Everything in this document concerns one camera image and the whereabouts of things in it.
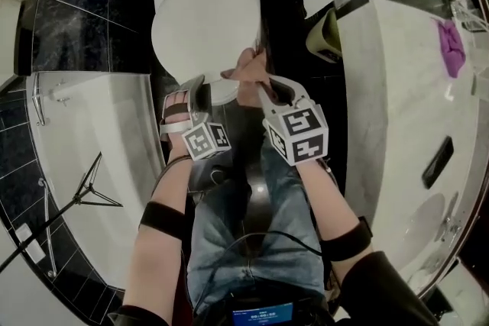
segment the blue screen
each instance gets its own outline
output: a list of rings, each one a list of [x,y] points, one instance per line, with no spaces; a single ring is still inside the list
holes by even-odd
[[[235,326],[255,326],[292,321],[292,303],[254,310],[233,311],[232,320]]]

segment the toilet lid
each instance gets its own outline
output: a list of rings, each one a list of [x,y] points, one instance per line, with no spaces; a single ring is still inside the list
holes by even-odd
[[[259,28],[259,0],[164,0],[151,37],[159,61],[178,83],[204,74],[212,103],[221,105],[236,97],[238,84],[220,73],[254,46]]]

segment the blue jeans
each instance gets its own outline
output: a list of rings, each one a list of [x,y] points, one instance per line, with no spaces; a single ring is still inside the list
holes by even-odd
[[[294,167],[265,141],[261,167],[270,194],[274,217],[270,231],[284,231],[320,250],[302,181]],[[248,203],[247,189],[231,179],[214,188],[196,207],[192,253],[187,284],[195,307],[214,265],[226,247],[235,241],[233,232],[241,223]],[[229,292],[254,285],[260,279],[285,282],[324,295],[324,266],[321,257],[287,237],[268,234],[259,257],[249,260],[238,247],[227,252],[209,284],[198,313],[222,300]]]

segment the black sleeve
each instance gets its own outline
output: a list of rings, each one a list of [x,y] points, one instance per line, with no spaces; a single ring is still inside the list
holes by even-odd
[[[123,305],[108,317],[115,326],[168,326],[160,316],[133,305]]]
[[[368,254],[351,268],[343,281],[342,297],[342,306],[355,324],[438,324],[380,251]]]

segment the towel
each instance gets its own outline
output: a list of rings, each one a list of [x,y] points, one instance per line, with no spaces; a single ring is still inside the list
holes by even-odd
[[[452,78],[458,76],[458,71],[465,64],[465,51],[460,33],[453,21],[437,21],[445,67]]]

